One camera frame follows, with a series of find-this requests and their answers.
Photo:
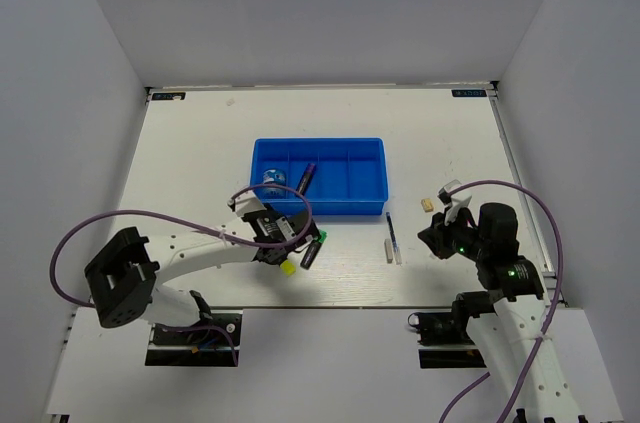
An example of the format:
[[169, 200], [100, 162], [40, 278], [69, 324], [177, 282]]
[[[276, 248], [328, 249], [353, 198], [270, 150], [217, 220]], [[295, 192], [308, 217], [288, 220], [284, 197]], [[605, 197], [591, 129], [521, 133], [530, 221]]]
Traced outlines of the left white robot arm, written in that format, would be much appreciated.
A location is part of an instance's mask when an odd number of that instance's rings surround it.
[[214, 325], [211, 306], [198, 291], [176, 290], [170, 281], [251, 262], [292, 274], [289, 255], [322, 237], [306, 210], [288, 217], [254, 195], [231, 209], [235, 218], [216, 228], [219, 237], [202, 230], [152, 238], [135, 227], [118, 231], [84, 270], [100, 325], [113, 329], [142, 319], [202, 341]]

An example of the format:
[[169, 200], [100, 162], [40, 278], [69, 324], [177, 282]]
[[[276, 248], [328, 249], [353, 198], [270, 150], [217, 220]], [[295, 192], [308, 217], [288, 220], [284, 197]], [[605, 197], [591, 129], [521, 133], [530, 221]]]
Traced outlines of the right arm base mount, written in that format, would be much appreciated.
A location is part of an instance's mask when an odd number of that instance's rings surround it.
[[418, 336], [421, 369], [486, 368], [480, 352], [471, 339], [456, 328], [450, 312], [413, 312], [407, 318], [407, 325]]

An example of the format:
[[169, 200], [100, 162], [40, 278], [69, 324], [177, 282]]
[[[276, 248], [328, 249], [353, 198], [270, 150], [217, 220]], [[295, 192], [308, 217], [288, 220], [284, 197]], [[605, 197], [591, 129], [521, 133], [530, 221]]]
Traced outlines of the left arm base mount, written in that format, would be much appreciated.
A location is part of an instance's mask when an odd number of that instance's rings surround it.
[[[224, 329], [240, 356], [243, 313], [239, 311], [212, 312], [212, 324]], [[148, 367], [236, 367], [231, 346], [215, 330], [169, 332], [153, 328], [146, 351]]]

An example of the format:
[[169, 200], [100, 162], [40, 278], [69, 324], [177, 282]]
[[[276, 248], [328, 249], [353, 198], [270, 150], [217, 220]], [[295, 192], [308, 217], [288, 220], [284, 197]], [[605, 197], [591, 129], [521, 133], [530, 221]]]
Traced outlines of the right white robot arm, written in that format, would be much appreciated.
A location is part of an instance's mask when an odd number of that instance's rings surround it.
[[419, 239], [439, 259], [459, 255], [477, 269], [481, 290], [456, 296], [449, 312], [415, 313], [422, 345], [471, 343], [507, 397], [505, 421], [584, 422], [544, 330], [551, 307], [537, 267], [519, 253], [515, 210], [486, 203], [477, 217], [448, 204]]

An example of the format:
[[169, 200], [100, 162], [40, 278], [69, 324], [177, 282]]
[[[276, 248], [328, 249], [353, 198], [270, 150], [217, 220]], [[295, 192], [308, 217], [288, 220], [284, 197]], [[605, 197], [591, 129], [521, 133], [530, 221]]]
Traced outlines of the purple cap black highlighter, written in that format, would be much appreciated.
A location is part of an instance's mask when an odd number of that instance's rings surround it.
[[316, 172], [316, 168], [317, 165], [315, 163], [309, 163], [304, 172], [302, 173], [302, 176], [298, 182], [296, 191], [302, 195], [305, 195], [307, 190], [309, 189], [311, 182], [314, 178], [315, 172]]

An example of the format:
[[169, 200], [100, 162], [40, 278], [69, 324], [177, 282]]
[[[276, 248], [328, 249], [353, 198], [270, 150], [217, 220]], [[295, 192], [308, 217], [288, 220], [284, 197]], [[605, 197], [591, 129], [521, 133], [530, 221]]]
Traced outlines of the blue white tape roll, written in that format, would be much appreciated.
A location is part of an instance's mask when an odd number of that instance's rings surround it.
[[262, 183], [265, 187], [261, 189], [262, 196], [266, 199], [283, 199], [287, 192], [283, 187], [287, 186], [286, 172], [279, 168], [265, 169], [262, 174]]

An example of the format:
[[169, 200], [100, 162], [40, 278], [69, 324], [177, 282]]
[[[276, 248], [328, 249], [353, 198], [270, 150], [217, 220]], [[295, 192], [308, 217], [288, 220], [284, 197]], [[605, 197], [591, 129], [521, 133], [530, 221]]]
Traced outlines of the green cap black highlighter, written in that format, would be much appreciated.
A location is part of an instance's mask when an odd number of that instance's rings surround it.
[[327, 238], [327, 233], [321, 230], [319, 235], [309, 243], [309, 245], [306, 247], [304, 256], [300, 262], [301, 268], [305, 270], [309, 270], [311, 268], [326, 238]]

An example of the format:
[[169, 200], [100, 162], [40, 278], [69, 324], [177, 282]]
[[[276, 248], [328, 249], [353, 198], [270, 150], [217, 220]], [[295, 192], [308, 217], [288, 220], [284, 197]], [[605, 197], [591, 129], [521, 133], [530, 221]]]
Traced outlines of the yellow cap black highlighter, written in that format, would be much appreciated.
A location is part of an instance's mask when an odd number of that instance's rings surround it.
[[288, 260], [283, 261], [279, 265], [279, 268], [281, 272], [287, 277], [292, 276], [296, 272], [296, 266]]

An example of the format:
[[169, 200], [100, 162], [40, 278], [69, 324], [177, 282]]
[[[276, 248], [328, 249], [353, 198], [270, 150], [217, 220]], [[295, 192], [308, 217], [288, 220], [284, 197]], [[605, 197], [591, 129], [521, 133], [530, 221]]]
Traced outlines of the small beige eraser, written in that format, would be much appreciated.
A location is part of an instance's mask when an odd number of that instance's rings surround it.
[[434, 205], [428, 198], [423, 199], [421, 205], [425, 212], [432, 212], [434, 210]]

